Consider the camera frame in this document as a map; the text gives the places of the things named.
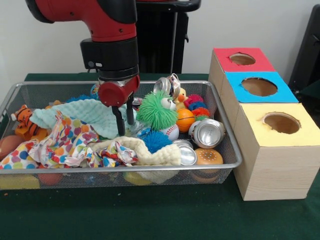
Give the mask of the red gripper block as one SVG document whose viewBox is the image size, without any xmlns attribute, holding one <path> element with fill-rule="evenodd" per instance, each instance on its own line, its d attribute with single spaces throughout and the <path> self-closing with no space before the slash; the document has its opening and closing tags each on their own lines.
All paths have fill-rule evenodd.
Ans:
<svg viewBox="0 0 320 240">
<path fill-rule="evenodd" d="M 135 123 L 132 101 L 129 100 L 140 86 L 140 76 L 126 80 L 109 80 L 100 82 L 98 96 L 100 101 L 107 107 L 112 107 L 112 113 L 116 118 L 117 130 L 119 136 L 124 136 L 126 133 L 125 123 L 122 118 L 122 113 L 118 107 L 126 103 L 126 118 L 129 125 Z"/>
</svg>

